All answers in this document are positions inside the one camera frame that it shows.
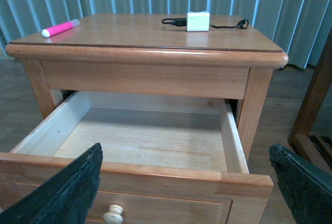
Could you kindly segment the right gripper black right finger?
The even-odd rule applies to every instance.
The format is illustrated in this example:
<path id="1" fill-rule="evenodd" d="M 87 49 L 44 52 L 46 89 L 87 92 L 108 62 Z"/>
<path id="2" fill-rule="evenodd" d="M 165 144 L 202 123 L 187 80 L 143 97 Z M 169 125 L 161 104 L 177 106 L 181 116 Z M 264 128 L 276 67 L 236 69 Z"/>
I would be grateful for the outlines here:
<path id="1" fill-rule="evenodd" d="M 280 144 L 269 155 L 295 222 L 331 223 L 331 175 Z"/>

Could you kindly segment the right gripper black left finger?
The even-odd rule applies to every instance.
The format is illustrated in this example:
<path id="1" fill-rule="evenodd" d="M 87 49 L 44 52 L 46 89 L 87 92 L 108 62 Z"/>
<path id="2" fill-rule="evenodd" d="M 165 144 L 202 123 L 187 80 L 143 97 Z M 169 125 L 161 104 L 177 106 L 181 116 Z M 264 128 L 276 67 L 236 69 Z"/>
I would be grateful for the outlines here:
<path id="1" fill-rule="evenodd" d="M 84 223 L 100 185 L 103 151 L 94 144 L 1 213 L 1 223 Z"/>

